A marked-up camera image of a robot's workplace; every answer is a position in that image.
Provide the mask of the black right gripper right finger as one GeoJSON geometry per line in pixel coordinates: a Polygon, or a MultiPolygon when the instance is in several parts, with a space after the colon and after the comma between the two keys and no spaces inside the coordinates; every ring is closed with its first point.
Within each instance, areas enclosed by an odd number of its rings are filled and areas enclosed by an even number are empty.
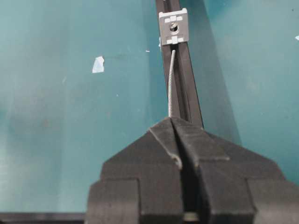
{"type": "Polygon", "coordinates": [[[202,224],[296,224],[299,187],[273,160],[172,118],[184,206],[202,224]]]}

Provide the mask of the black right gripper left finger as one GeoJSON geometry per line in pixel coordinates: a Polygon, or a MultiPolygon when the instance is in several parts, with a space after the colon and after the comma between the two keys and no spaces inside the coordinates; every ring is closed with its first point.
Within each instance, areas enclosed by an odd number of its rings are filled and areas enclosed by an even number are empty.
{"type": "Polygon", "coordinates": [[[170,118],[103,163],[90,186],[87,224],[181,224],[179,157],[170,118]]]}

